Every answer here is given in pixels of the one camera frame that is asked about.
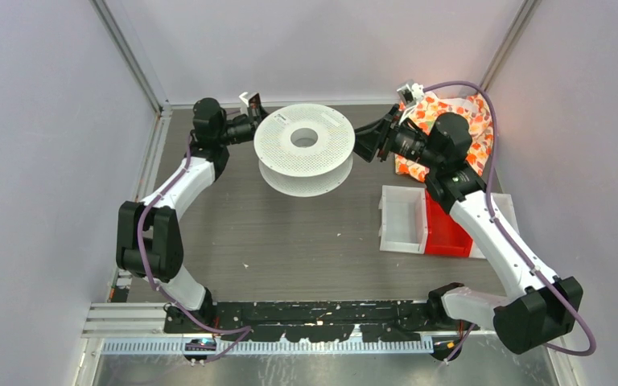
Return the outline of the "white plastic spool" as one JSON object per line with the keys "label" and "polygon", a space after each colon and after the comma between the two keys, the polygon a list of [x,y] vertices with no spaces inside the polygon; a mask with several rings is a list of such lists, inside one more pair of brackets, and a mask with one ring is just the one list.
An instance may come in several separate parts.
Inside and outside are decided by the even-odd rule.
{"label": "white plastic spool", "polygon": [[300,198],[338,188],[352,171],[355,143],[349,119],[317,104],[288,105],[270,113],[253,138],[265,182]]}

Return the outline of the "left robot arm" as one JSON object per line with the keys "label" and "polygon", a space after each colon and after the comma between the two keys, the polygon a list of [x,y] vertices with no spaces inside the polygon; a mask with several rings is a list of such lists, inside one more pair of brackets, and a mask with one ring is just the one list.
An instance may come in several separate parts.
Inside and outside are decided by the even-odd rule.
{"label": "left robot arm", "polygon": [[196,333],[213,326],[215,306],[211,291],[183,263],[179,219],[221,176],[229,146],[252,141],[268,115],[258,94],[244,92],[239,98],[240,113],[233,118],[214,98],[197,101],[187,150],[177,169],[156,191],[138,202],[126,201],[118,210],[117,267],[181,306],[183,321]]}

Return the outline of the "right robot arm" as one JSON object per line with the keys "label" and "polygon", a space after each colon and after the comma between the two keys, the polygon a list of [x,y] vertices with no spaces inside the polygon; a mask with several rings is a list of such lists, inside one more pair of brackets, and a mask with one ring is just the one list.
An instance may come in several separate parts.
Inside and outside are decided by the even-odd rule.
{"label": "right robot arm", "polygon": [[432,290],[428,322],[442,331],[458,320],[473,323],[494,331],[514,354],[545,346],[575,355],[552,342],[585,325],[579,314],[583,288],[575,277],[560,277],[504,222],[467,160],[472,145],[467,119],[441,113],[424,132],[395,105],[355,135],[354,151],[366,162],[396,154],[428,168],[426,192],[472,238],[505,289],[503,297],[461,283]]}

